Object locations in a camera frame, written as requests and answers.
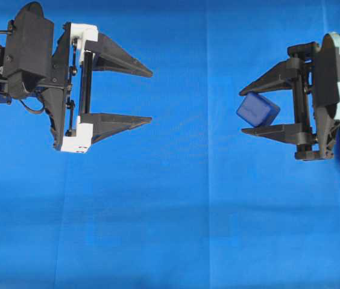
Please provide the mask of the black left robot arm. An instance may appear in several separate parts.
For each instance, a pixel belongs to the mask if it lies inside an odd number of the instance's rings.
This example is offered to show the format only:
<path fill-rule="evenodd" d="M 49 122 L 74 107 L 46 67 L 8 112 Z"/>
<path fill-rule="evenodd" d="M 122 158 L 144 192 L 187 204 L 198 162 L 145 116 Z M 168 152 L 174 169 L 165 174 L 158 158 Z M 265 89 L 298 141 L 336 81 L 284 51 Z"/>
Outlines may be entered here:
<path fill-rule="evenodd" d="M 11 21 L 0 46 L 0 103 L 35 97 L 49 116 L 54 148 L 85 153 L 114 134 L 150 123 L 149 117 L 91 113 L 94 71 L 151 77 L 152 72 L 94 25 L 68 22 L 52 48 L 51 21 L 25 14 Z"/>

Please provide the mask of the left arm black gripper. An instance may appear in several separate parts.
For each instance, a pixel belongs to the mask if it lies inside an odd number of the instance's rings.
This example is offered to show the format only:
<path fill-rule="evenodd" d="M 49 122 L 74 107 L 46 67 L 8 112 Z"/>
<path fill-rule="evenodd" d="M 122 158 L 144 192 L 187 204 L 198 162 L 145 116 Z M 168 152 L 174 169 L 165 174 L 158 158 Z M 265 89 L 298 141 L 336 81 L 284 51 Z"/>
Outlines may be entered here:
<path fill-rule="evenodd" d="M 58 40 L 52 65 L 56 67 L 56 85 L 42 92 L 46 114 L 51 121 L 54 148 L 62 152 L 86 153 L 91 145 L 117 133 L 138 128 L 152 121 L 151 117 L 126 116 L 107 113 L 85 113 L 76 118 L 76 128 L 65 134 L 66 109 L 74 106 L 70 101 L 69 80 L 70 45 L 80 51 L 79 63 L 84 62 L 84 53 L 93 54 L 94 71 L 113 71 L 150 78 L 153 72 L 133 58 L 110 37 L 98 31 L 95 25 L 66 23 L 65 32 Z"/>

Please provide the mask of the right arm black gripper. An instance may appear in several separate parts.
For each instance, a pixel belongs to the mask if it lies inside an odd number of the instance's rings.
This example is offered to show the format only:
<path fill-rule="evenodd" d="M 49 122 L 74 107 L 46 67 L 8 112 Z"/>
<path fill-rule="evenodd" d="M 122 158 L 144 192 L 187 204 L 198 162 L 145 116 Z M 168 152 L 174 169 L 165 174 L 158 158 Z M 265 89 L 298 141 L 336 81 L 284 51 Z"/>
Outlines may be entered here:
<path fill-rule="evenodd" d="M 296 123 L 242 128 L 243 133 L 297 145 L 297 160 L 333 158 L 339 122 L 329 116 L 326 107 L 317 105 L 314 71 L 315 54 L 319 51 L 317 42 L 288 47 L 287 60 L 279 62 L 239 92 L 240 96 L 245 96 L 249 92 L 292 90 Z"/>

